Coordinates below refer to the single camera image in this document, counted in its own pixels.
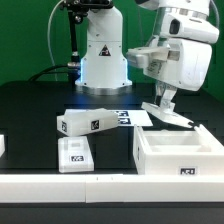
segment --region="warning label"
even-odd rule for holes
[[[99,56],[111,56],[110,51],[109,51],[107,45],[105,45],[103,47],[103,49],[101,50]]]

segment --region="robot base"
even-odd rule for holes
[[[88,86],[76,85],[76,90],[79,92],[84,92],[92,95],[99,96],[110,96],[110,95],[118,95],[122,93],[128,93],[132,90],[132,85],[122,86],[116,89],[112,88],[91,88]]]

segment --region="black label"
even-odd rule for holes
[[[196,175],[196,168],[180,168],[180,175]]]
[[[72,162],[82,162],[82,161],[84,161],[84,157],[83,156],[71,156],[71,161]]]
[[[119,122],[119,124],[130,125],[131,119],[130,118],[118,118],[118,122]]]
[[[91,123],[91,130],[98,130],[100,128],[100,121],[92,121]]]
[[[67,132],[67,123],[62,121],[62,131]]]
[[[99,56],[111,56],[109,49],[107,48],[107,45],[105,45],[100,52]]]
[[[128,114],[128,111],[124,110],[124,111],[116,111],[117,115],[119,117],[128,117],[129,114]]]

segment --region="cable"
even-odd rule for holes
[[[140,39],[141,39],[141,45],[143,46],[144,43],[144,34],[142,29],[142,18],[140,14],[140,7],[138,7],[138,25],[139,25],[139,31],[140,31]]]
[[[68,67],[67,65],[55,65],[50,68],[46,68],[43,71],[37,73],[36,75],[33,75],[31,78],[29,78],[28,81],[36,81],[40,76],[44,74],[56,74],[57,72],[50,73],[50,71],[56,70],[57,68],[67,68],[67,67]]]
[[[48,20],[48,27],[47,27],[47,43],[48,43],[48,50],[49,50],[49,54],[50,54],[50,58],[51,58],[51,62],[52,65],[55,66],[55,61],[54,61],[54,57],[52,54],[52,49],[51,49],[51,23],[55,14],[55,11],[57,10],[57,8],[59,7],[59,5],[64,2],[64,0],[59,1],[56,6],[54,7],[54,9],[51,12],[50,18]]]
[[[216,28],[219,29],[220,26],[220,15],[219,15],[219,10],[214,2],[214,0],[210,1],[210,5],[215,13],[215,19],[216,19]]]

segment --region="open white bin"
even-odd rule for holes
[[[135,126],[138,174],[224,175],[224,147],[202,125],[195,131],[143,131]]]

